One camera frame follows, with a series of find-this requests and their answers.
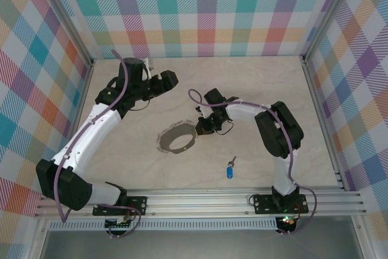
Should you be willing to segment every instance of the marble-pattern surface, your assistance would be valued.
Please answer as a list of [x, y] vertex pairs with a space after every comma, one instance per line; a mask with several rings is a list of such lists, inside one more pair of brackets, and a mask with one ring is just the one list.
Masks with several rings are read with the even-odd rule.
[[[110, 181], [128, 189], [261, 187], [273, 184], [273, 157], [255, 124], [235, 121], [226, 135], [200, 136], [180, 154], [157, 150], [158, 133], [189, 119], [196, 123], [190, 88], [203, 95], [216, 87], [226, 98], [273, 104], [283, 101], [304, 131], [296, 180], [306, 186], [336, 185], [332, 164], [297, 56], [152, 59], [152, 74], [176, 72], [179, 84], [151, 100], [140, 112], [129, 112], [89, 162], [85, 178]], [[118, 74], [118, 60], [97, 60], [81, 122], [98, 92]], [[233, 178], [227, 163], [237, 156]]]

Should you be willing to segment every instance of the beige floor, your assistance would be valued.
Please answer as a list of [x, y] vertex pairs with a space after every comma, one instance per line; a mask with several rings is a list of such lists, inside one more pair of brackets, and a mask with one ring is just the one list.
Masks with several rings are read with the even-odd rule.
[[[306, 186], [336, 185], [329, 154], [297, 56], [153, 59], [152, 74], [176, 72], [179, 84], [151, 100], [140, 112], [129, 112], [102, 142], [85, 177], [109, 181], [128, 189], [217, 188], [271, 186], [273, 158], [266, 151], [257, 126], [235, 121], [225, 136], [200, 136], [180, 153], [157, 150], [158, 133], [171, 124], [199, 117], [189, 88], [205, 94], [216, 87], [226, 97], [273, 104], [283, 101], [304, 131], [296, 164], [296, 179]], [[119, 61], [98, 60], [82, 113], [83, 122], [98, 92], [118, 74]], [[227, 163], [237, 156], [234, 177], [226, 177]]]

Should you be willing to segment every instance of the gray floor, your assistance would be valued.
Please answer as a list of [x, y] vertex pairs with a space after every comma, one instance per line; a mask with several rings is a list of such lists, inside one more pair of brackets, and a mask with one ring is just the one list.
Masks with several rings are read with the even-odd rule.
[[291, 237], [274, 231], [137, 231], [123, 239], [105, 232], [49, 232], [46, 258], [362, 258], [350, 217], [317, 217]]

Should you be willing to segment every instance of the blue key fob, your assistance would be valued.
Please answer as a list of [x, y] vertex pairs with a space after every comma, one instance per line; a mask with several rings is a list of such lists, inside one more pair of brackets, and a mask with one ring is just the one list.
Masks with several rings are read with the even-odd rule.
[[233, 168], [228, 167], [228, 168], [226, 169], [226, 176], [227, 176], [227, 178], [229, 178], [229, 179], [233, 178]]

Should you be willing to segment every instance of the purple cable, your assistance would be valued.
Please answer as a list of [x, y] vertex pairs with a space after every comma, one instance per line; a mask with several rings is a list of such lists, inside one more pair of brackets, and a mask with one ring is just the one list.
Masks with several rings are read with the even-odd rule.
[[123, 60], [123, 58], [119, 55], [118, 52], [116, 52], [115, 50], [112, 50], [112, 53], [120, 60], [120, 64], [122, 65], [122, 68], [124, 69], [124, 76], [125, 76], [125, 81], [124, 81], [124, 87], [122, 88], [121, 90], [121, 93], [119, 94], [119, 96], [117, 97], [117, 99], [115, 99], [114, 102], [111, 103], [111, 105], [109, 105], [104, 111], [102, 111], [98, 116], [96, 116], [95, 118], [92, 119], [92, 123], [88, 123], [86, 124], [85, 127], [83, 127], [81, 129], [81, 131], [74, 137], [74, 140], [72, 141], [72, 143], [70, 144], [69, 148], [66, 150], [66, 153], [64, 155], [64, 157], [62, 158], [60, 164], [58, 165], [58, 168], [55, 172], [55, 177], [54, 177], [54, 199], [55, 199], [55, 204], [56, 204], [56, 208], [58, 209], [58, 212], [59, 212], [59, 216], [61, 217], [61, 221], [63, 223], [65, 223], [67, 221], [67, 218], [69, 217], [69, 214], [70, 214], [70, 211], [71, 209], [68, 209], [67, 213], [64, 214], [63, 213], [63, 210], [62, 210], [62, 207], [61, 207], [61, 202], [59, 201], [59, 194], [58, 194], [58, 181], [59, 181], [59, 174], [61, 173], [61, 169], [63, 167], [63, 165], [65, 164], [66, 162], [66, 158], [65, 156], [69, 156], [70, 153], [72, 152], [72, 149], [74, 148], [74, 145], [77, 143], [77, 141], [79, 140], [79, 138], [83, 135], [83, 133], [92, 125], [96, 122], [97, 119], [99, 119], [100, 117], [102, 117], [103, 115], [105, 115], [113, 106], [115, 106], [119, 100], [122, 98], [122, 96], [125, 94], [125, 91], [127, 90], [127, 85], [128, 85], [128, 71], [127, 71], [127, 67], [125, 66], [125, 62]]
[[[199, 96], [201, 101], [197, 101], [191, 95], [191, 92], [195, 92], [196, 94], [198, 94], [198, 96]], [[311, 188], [308, 188], [308, 187], [305, 187], [305, 186], [302, 186], [302, 185], [298, 184], [291, 176], [291, 170], [292, 170], [292, 166], [293, 166], [293, 149], [292, 149], [290, 137], [288, 136], [287, 131], [286, 131], [286, 129], [283, 126], [283, 123], [278, 118], [278, 115], [275, 112], [273, 112], [273, 110], [271, 110], [270, 108], [268, 108], [266, 106], [259, 105], [259, 104], [255, 104], [255, 103], [248, 103], [246, 101], [231, 101], [229, 103], [206, 104], [206, 103], [202, 103], [202, 95], [197, 90], [189, 89], [188, 94], [189, 94], [189, 97], [190, 97], [190, 99], [192, 101], [194, 101], [195, 103], [197, 103], [197, 104], [199, 104], [201, 106], [216, 107], [216, 106], [227, 106], [229, 104], [245, 104], [247, 106], [260, 107], [262, 109], [265, 109], [266, 111], [268, 111], [276, 119], [276, 122], [279, 124], [280, 129], [283, 132], [283, 134], [284, 134], [284, 136], [286, 138], [286, 141], [287, 141], [287, 145], [289, 147], [289, 152], [290, 152], [290, 167], [289, 167], [289, 172], [288, 172], [289, 178], [290, 178], [291, 182], [294, 185], [298, 186], [299, 188], [302, 188], [304, 190], [307, 190], [307, 191], [311, 192], [312, 195], [314, 196], [314, 208], [313, 208], [313, 211], [311, 212], [311, 216], [309, 217], [309, 219], [307, 220], [307, 222], [303, 226], [299, 227], [297, 230], [293, 231], [292, 233], [288, 233], [288, 232], [286, 232], [284, 230], [281, 230], [281, 229], [279, 229], [279, 230], [281, 232], [285, 233], [285, 234], [295, 234], [295, 233], [300, 232], [301, 230], [303, 230], [311, 222], [312, 218], [314, 217], [314, 214], [316, 212], [316, 207], [318, 205], [318, 199], [316, 197], [316, 194], [315, 194], [314, 190], [312, 190]]]
[[133, 210], [134, 212], [136, 212], [139, 216], [139, 219], [138, 219], [138, 222], [135, 224], [135, 226], [130, 229], [130, 230], [127, 230], [125, 233], [123, 233], [122, 235], [113, 235], [112, 234], [112, 227], [109, 228], [108, 230], [108, 233], [110, 235], [111, 238], [117, 238], [117, 239], [120, 239], [122, 237], [125, 237], [125, 236], [128, 236], [130, 233], [132, 233], [139, 225], [140, 225], [140, 220], [141, 220], [141, 213], [139, 210], [137, 209], [134, 209], [133, 207], [130, 207], [130, 206], [109, 206], [108, 204], [100, 204], [99, 206], [103, 206], [103, 207], [110, 207], [112, 209], [128, 209], [128, 210]]

